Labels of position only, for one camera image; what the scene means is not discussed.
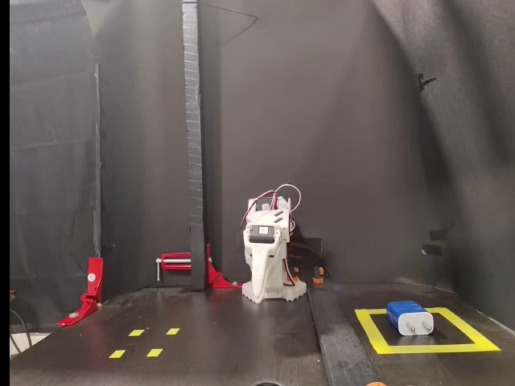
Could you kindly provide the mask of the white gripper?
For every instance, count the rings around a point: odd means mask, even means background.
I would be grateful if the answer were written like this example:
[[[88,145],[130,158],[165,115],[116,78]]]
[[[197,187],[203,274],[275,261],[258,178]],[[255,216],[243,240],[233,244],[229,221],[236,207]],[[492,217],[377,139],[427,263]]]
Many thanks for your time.
[[[253,302],[272,298],[278,292],[278,259],[286,259],[286,229],[277,224],[246,226],[243,231],[245,259],[252,259],[251,281],[246,283],[246,296]],[[253,254],[255,245],[274,246],[267,259]]]

